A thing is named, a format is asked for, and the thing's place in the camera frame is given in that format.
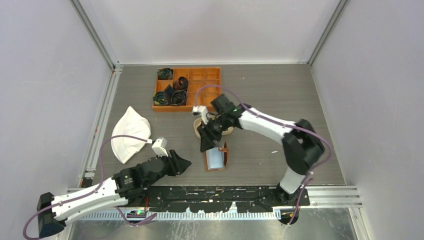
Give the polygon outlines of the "beige oval tray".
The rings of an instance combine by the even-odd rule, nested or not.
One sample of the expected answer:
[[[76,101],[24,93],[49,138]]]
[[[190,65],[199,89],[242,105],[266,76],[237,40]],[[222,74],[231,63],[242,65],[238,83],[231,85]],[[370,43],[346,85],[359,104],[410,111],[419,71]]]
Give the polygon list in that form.
[[[209,122],[211,122],[212,120],[214,120],[215,118],[216,118],[216,114],[212,114],[212,113],[209,113],[208,114],[208,119],[209,119]],[[201,117],[199,117],[199,118],[197,118],[194,122],[193,122],[193,128],[194,128],[194,133],[195,133],[195,135],[196,135],[196,137],[200,140],[201,139],[201,134],[200,134],[200,132],[199,132],[199,130],[198,130],[198,128],[199,127],[202,127],[202,128],[206,128],[207,127],[207,123],[204,123],[203,122],[203,119],[201,118]],[[231,134],[232,132],[234,131],[234,127],[229,127],[229,128],[227,128],[226,130],[224,130],[223,132],[222,132],[222,136],[227,136],[227,135],[229,135],[229,134]]]

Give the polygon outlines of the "brown leather card holder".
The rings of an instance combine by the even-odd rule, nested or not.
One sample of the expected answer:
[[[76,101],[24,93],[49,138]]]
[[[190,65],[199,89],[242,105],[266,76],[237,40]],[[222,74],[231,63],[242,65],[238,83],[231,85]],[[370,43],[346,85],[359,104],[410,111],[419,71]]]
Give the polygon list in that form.
[[[228,143],[225,141],[223,145],[205,151],[203,159],[206,172],[226,169],[229,161]]]

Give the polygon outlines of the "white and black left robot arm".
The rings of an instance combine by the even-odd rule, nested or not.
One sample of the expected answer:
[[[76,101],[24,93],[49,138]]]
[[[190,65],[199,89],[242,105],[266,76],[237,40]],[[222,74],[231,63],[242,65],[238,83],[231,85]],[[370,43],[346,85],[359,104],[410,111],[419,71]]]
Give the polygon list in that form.
[[[181,175],[191,161],[175,150],[167,156],[152,157],[136,166],[125,168],[102,183],[64,195],[46,192],[39,197],[38,237],[46,238],[63,231],[68,223],[98,210],[131,203],[141,206],[147,189],[165,176]]]

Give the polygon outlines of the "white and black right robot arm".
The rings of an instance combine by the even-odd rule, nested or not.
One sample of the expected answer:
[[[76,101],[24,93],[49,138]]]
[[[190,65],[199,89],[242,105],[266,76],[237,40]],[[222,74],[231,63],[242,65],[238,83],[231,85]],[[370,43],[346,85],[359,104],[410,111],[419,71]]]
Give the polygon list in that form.
[[[200,135],[200,151],[217,147],[223,132],[228,128],[239,128],[265,136],[283,148],[287,170],[276,187],[276,197],[283,205],[291,205],[301,185],[319,158],[325,152],[323,140],[305,119],[297,122],[282,120],[264,114],[254,107],[240,103],[235,105],[225,94],[211,102],[216,116],[209,117],[205,105],[194,105],[192,114],[199,115],[202,124],[197,128]]]

